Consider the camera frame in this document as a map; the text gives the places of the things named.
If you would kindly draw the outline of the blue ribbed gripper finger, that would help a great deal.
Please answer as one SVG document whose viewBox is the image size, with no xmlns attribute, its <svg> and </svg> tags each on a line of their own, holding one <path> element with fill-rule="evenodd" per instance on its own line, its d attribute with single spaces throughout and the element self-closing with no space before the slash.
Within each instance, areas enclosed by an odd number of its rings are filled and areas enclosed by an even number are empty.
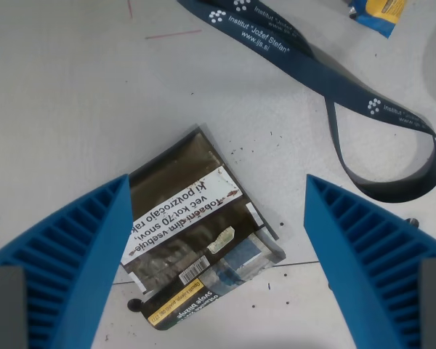
<svg viewBox="0 0 436 349">
<path fill-rule="evenodd" d="M 92 346 L 132 222 L 125 174 L 0 249 L 0 267 L 24 272 L 29 348 Z"/>
<path fill-rule="evenodd" d="M 419 266 L 436 239 L 309 174 L 304 229 L 357 348 L 421 348 Z"/>
</svg>

